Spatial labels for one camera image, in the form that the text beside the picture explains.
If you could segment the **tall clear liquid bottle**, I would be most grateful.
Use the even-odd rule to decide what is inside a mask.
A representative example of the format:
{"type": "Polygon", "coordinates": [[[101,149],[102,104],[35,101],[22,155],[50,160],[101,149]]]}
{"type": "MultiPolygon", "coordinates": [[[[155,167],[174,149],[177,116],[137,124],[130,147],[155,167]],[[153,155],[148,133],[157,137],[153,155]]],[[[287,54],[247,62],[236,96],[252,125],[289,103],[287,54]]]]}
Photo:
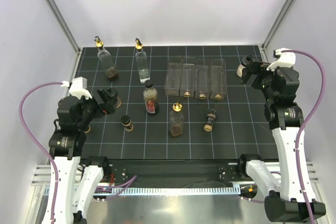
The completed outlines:
{"type": "Polygon", "coordinates": [[[141,83],[145,83],[147,80],[150,80],[149,66],[146,52],[143,50],[143,45],[138,38],[135,39],[135,59],[139,72],[139,79],[141,83]]]}

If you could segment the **short bottle brown sauce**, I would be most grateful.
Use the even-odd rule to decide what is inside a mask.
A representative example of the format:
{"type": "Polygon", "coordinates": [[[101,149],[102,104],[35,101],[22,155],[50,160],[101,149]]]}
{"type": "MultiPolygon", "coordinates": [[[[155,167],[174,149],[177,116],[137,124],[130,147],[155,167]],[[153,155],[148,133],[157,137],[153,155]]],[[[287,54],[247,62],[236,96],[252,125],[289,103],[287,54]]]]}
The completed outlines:
{"type": "Polygon", "coordinates": [[[182,104],[177,102],[172,105],[172,111],[169,118],[169,132],[172,137],[178,137],[183,134],[184,115],[182,104]]]}

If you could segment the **white powder shaker jar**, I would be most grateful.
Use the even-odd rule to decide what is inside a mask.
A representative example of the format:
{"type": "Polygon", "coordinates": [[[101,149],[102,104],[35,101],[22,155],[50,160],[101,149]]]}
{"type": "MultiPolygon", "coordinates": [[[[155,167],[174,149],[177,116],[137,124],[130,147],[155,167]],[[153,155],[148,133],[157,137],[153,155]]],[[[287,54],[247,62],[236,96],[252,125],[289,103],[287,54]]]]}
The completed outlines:
{"type": "Polygon", "coordinates": [[[238,77],[242,77],[243,76],[243,69],[248,67],[249,64],[252,61],[252,56],[245,56],[241,61],[240,61],[240,65],[237,68],[236,74],[238,77]]]}

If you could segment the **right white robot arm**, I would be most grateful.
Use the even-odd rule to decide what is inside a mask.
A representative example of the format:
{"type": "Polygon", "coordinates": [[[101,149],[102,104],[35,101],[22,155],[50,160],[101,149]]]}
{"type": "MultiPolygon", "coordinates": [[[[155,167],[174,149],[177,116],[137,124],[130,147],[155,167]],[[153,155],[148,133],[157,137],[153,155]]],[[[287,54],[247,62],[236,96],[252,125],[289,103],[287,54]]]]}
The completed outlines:
{"type": "Polygon", "coordinates": [[[241,83],[256,75],[252,86],[266,100],[265,118],[276,142],[280,179],[266,167],[261,156],[243,154],[236,167],[242,180],[250,178],[265,197],[264,208],[271,222],[314,223],[326,214],[325,204],[316,200],[304,153],[304,118],[294,102],[299,73],[293,67],[278,66],[246,57],[241,61],[241,83]]]}

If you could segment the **tall bottle dark sauce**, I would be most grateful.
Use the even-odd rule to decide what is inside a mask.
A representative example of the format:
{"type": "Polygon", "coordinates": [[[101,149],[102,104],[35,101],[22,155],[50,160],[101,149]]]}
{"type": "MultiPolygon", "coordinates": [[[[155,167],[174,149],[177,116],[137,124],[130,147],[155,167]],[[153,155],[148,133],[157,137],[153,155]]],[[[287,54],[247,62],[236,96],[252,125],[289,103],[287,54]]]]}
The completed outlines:
{"type": "Polygon", "coordinates": [[[111,54],[105,49],[103,41],[99,38],[99,36],[95,36],[96,48],[98,49],[97,56],[100,60],[100,63],[104,69],[104,72],[107,78],[110,81],[114,81],[118,79],[118,72],[116,70],[115,62],[111,56],[111,54]]]}

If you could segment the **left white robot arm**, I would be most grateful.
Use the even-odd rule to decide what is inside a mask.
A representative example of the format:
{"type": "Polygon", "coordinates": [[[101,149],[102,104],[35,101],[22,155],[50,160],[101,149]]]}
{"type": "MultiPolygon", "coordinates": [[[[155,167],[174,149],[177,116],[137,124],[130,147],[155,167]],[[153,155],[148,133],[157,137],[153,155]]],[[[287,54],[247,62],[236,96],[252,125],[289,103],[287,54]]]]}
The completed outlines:
{"type": "Polygon", "coordinates": [[[90,122],[115,112],[116,89],[98,90],[102,103],[94,97],[70,95],[58,102],[58,124],[49,140],[51,155],[50,189],[43,223],[86,223],[87,211],[99,182],[111,176],[105,156],[90,156],[79,186],[75,185],[90,122]]]}

